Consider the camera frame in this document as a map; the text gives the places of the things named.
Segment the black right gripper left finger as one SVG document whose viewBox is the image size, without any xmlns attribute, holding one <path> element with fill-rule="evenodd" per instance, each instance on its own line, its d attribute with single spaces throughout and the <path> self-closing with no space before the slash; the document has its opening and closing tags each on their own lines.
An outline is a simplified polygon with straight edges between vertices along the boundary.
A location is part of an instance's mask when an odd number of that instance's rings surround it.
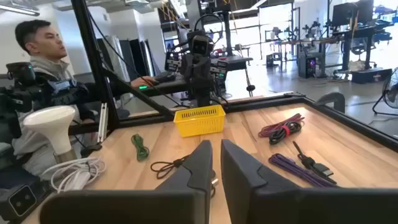
<svg viewBox="0 0 398 224">
<path fill-rule="evenodd" d="M 44 203 L 40 223 L 208 223 L 213 150 L 202 141 L 154 190 L 74 190 Z"/>
</svg>

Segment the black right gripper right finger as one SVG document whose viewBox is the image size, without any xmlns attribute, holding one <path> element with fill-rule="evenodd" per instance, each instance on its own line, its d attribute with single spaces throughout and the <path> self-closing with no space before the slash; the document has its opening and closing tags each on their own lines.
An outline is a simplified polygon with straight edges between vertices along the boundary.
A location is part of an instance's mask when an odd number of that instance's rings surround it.
<svg viewBox="0 0 398 224">
<path fill-rule="evenodd" d="M 396 189 L 303 188 L 227 139 L 221 177 L 232 223 L 397 223 Z"/>
</svg>

